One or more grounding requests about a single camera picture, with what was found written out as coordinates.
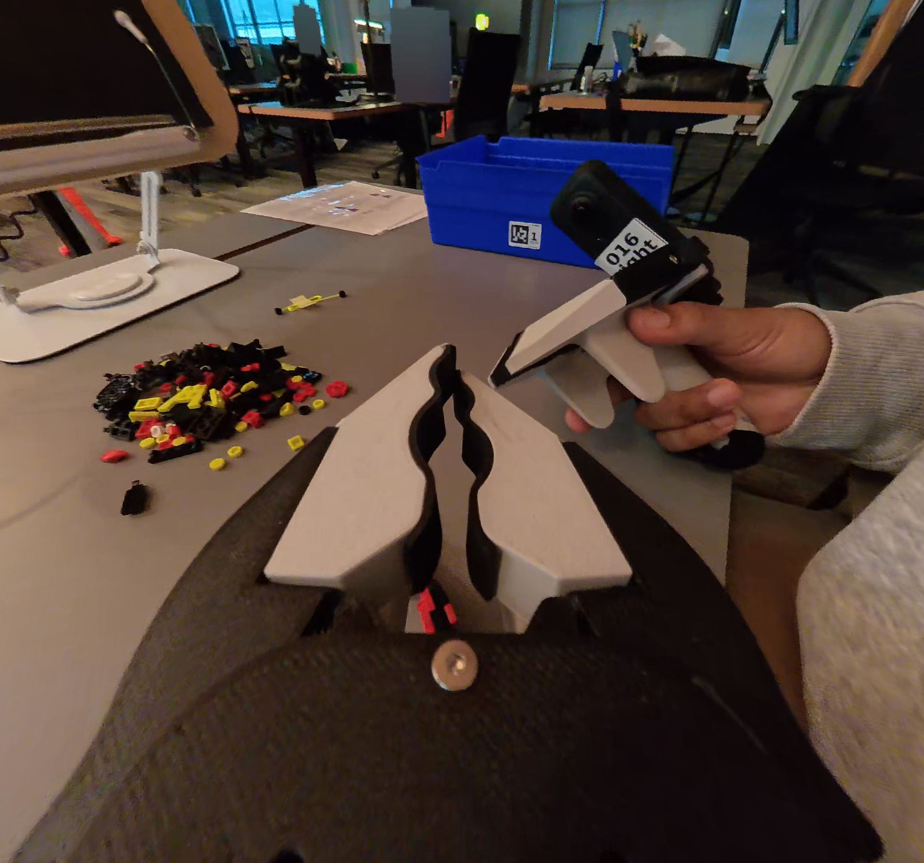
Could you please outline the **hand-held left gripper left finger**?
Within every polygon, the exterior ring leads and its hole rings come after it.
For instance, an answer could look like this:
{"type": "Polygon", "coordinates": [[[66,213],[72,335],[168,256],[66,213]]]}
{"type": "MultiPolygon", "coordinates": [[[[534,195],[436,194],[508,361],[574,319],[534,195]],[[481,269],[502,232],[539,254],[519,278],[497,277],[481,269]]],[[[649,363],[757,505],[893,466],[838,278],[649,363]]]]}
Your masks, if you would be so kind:
{"type": "Polygon", "coordinates": [[[432,468],[456,348],[426,352],[324,436],[326,447],[263,570],[276,591],[335,594],[393,633],[420,633],[443,527],[432,468]]]}

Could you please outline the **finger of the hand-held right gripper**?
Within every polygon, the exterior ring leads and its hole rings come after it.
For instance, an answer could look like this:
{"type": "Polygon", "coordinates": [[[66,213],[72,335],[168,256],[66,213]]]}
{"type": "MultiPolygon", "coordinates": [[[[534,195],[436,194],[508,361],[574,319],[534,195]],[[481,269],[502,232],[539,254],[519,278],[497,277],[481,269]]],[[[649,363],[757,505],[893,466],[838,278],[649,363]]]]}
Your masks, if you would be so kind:
{"type": "Polygon", "coordinates": [[[595,284],[516,335],[491,371],[489,384],[500,388],[542,368],[562,352],[578,347],[585,331],[627,305],[627,297],[612,280],[595,284]]]}

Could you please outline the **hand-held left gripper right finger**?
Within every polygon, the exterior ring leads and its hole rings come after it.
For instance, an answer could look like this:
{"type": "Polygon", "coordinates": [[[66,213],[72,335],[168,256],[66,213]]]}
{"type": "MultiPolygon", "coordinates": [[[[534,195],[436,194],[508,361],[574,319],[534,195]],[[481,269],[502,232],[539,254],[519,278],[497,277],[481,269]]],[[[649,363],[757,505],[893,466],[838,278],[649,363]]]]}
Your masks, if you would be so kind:
{"type": "Polygon", "coordinates": [[[460,372],[454,395],[468,494],[468,575],[522,633],[542,603],[622,588],[632,569],[555,433],[460,372]]]}

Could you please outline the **pile of lego pieces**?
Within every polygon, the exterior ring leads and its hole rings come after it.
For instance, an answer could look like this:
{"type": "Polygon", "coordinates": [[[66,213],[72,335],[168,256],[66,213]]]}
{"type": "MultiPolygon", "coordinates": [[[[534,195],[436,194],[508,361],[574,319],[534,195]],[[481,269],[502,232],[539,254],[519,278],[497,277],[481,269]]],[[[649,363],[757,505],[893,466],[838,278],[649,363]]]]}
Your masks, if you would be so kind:
{"type": "Polygon", "coordinates": [[[282,418],[309,416],[347,397],[351,385],[287,361],[260,340],[198,343],[106,374],[92,402],[112,440],[148,464],[166,464],[238,440],[282,418]]]}

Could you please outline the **yellow black lego axle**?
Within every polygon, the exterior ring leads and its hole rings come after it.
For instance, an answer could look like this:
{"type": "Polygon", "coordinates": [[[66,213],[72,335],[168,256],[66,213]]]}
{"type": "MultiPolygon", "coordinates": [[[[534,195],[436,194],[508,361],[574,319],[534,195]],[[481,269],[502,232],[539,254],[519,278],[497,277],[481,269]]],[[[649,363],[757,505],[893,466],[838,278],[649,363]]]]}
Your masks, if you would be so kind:
{"type": "Polygon", "coordinates": [[[296,296],[295,298],[290,299],[288,304],[281,307],[276,307],[273,309],[273,311],[277,316],[283,316],[286,314],[292,314],[302,310],[311,309],[325,302],[345,299],[347,297],[347,292],[342,290],[330,295],[296,296]]]}

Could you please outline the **person's right hand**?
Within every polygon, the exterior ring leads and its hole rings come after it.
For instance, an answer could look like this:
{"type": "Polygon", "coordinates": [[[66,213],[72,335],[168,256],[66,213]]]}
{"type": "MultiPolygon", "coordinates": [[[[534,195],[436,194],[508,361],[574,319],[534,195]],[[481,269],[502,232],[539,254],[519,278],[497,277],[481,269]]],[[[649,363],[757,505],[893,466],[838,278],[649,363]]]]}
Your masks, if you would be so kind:
{"type": "Polygon", "coordinates": [[[765,437],[782,435],[819,386],[833,349],[826,325],[798,308],[680,302],[631,309],[628,325],[651,348],[689,348],[710,374],[704,384],[637,403],[637,424],[671,453],[719,441],[737,414],[765,437]]]}

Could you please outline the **wooden office desk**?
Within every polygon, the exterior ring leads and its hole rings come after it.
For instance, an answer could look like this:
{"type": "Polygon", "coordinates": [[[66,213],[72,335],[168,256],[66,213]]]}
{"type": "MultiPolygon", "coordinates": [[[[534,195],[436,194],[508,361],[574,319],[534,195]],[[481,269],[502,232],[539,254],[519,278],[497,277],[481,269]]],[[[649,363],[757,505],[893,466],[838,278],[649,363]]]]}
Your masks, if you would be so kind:
{"type": "MultiPolygon", "coordinates": [[[[623,113],[629,116],[644,116],[645,118],[669,116],[678,129],[686,130],[680,156],[675,162],[674,180],[676,180],[687,154],[689,137],[693,128],[697,125],[734,117],[736,120],[734,132],[739,129],[753,131],[767,117],[772,107],[772,99],[768,93],[750,94],[740,102],[685,102],[629,98],[621,100],[621,107],[623,113]]],[[[539,95],[538,109],[540,112],[547,110],[605,111],[606,96],[603,93],[570,91],[544,93],[539,95]]]]}
{"type": "Polygon", "coordinates": [[[236,108],[241,116],[252,116],[290,128],[304,189],[318,186],[314,131],[343,123],[362,123],[365,130],[377,133],[383,141],[394,142],[400,151],[398,169],[403,185],[411,189],[418,187],[418,159],[430,149],[426,115],[419,104],[374,102],[313,108],[278,103],[241,103],[236,108]]]}

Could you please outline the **blue plastic bin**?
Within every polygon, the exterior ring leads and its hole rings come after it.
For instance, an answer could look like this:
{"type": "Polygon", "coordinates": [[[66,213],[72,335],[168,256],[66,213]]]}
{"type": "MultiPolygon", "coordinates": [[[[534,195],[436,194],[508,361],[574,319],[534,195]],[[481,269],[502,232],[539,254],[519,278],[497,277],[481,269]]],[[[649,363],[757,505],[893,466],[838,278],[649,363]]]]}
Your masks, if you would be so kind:
{"type": "Polygon", "coordinates": [[[667,209],[676,161],[668,145],[478,136],[418,160],[433,243],[593,268],[550,217],[554,198],[589,160],[667,209]]]}

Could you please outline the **black bag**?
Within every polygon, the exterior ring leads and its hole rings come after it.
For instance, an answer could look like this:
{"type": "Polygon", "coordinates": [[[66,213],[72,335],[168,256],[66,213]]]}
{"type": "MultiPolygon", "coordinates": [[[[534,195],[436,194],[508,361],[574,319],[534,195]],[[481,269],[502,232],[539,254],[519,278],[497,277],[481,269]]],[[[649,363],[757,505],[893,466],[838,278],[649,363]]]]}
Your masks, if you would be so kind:
{"type": "Polygon", "coordinates": [[[622,99],[674,102],[743,102],[750,67],[687,55],[640,56],[615,81],[622,99]]]}

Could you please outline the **black high-back office chair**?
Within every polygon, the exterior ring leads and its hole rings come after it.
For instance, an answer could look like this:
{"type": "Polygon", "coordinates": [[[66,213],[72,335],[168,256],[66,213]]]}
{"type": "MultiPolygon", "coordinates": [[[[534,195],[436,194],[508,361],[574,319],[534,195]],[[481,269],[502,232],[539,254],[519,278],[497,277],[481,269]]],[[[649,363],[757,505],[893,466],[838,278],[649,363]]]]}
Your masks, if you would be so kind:
{"type": "Polygon", "coordinates": [[[453,139],[506,135],[507,115],[521,47],[518,34],[468,31],[466,62],[454,107],[453,139]]]}

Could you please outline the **white instruction sheet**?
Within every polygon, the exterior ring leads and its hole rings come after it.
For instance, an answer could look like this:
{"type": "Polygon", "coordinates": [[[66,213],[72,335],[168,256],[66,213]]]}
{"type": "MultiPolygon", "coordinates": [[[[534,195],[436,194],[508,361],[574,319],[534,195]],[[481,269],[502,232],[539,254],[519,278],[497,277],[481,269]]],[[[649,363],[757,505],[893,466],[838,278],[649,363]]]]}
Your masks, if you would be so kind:
{"type": "Polygon", "coordinates": [[[360,181],[313,187],[241,210],[286,222],[377,235],[428,217],[422,192],[360,181]]]}

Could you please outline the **grey partition panel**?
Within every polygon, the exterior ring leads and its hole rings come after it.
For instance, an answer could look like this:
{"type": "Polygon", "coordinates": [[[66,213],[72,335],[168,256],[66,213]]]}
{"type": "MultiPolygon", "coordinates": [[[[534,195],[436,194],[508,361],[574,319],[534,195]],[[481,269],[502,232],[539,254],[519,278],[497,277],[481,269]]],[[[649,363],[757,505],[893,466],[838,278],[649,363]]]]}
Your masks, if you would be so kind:
{"type": "Polygon", "coordinates": [[[452,94],[449,12],[433,7],[390,11],[392,73],[399,103],[447,105],[452,94]]]}

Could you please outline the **white panel stand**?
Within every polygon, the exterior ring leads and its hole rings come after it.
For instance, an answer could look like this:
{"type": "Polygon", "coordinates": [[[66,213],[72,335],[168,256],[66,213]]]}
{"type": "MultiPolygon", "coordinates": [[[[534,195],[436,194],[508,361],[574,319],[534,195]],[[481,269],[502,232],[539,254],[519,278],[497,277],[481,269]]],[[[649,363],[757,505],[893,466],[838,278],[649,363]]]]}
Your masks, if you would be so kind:
{"type": "Polygon", "coordinates": [[[25,291],[2,287],[1,361],[43,361],[229,283],[237,266],[159,245],[163,178],[141,174],[135,253],[25,291]]]}

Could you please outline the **thin grey rod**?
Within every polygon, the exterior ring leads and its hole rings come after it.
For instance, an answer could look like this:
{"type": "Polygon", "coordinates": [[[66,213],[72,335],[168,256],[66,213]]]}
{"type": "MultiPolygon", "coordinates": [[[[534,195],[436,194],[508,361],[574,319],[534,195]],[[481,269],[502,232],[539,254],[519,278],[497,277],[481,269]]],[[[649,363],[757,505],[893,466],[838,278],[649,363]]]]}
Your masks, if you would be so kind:
{"type": "Polygon", "coordinates": [[[179,107],[182,117],[185,119],[185,123],[184,123],[185,135],[191,141],[199,141],[201,139],[200,132],[198,130],[198,127],[195,124],[195,121],[193,120],[191,116],[191,112],[189,108],[186,106],[184,100],[182,99],[173,80],[171,79],[167,71],[167,68],[165,67],[165,64],[162,62],[160,56],[157,54],[156,50],[153,48],[153,45],[151,44],[147,36],[141,31],[141,29],[137,26],[137,24],[131,18],[131,16],[124,10],[114,9],[112,12],[112,15],[113,15],[113,18],[115,19],[115,22],[118,25],[120,25],[125,31],[127,31],[143,48],[145,48],[146,52],[154,60],[161,77],[167,84],[168,89],[174,101],[179,107]]]}

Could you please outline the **wooden frame strip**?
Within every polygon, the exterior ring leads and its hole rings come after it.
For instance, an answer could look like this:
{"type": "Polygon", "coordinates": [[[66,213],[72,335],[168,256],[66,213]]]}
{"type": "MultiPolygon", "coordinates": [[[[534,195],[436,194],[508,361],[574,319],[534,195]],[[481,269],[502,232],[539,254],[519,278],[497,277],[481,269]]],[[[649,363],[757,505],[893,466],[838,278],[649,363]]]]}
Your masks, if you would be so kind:
{"type": "Polygon", "coordinates": [[[866,82],[920,2],[922,0],[890,0],[847,80],[849,87],[861,87],[866,82]]]}

